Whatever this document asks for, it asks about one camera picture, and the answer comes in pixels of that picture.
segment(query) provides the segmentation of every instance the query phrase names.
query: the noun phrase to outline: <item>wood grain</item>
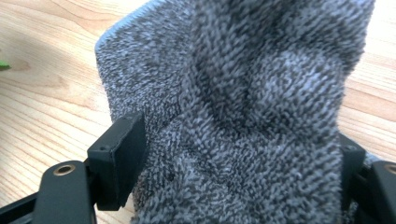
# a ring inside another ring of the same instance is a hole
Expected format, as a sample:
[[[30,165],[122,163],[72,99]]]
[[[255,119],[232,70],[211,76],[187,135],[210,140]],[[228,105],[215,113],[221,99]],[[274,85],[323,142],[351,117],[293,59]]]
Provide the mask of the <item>wood grain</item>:
[[[0,206],[38,190],[42,173],[86,149],[109,127],[93,46],[147,0],[0,0]],[[346,82],[339,126],[396,161],[396,1],[377,0],[361,62]],[[131,201],[99,223],[127,223]]]

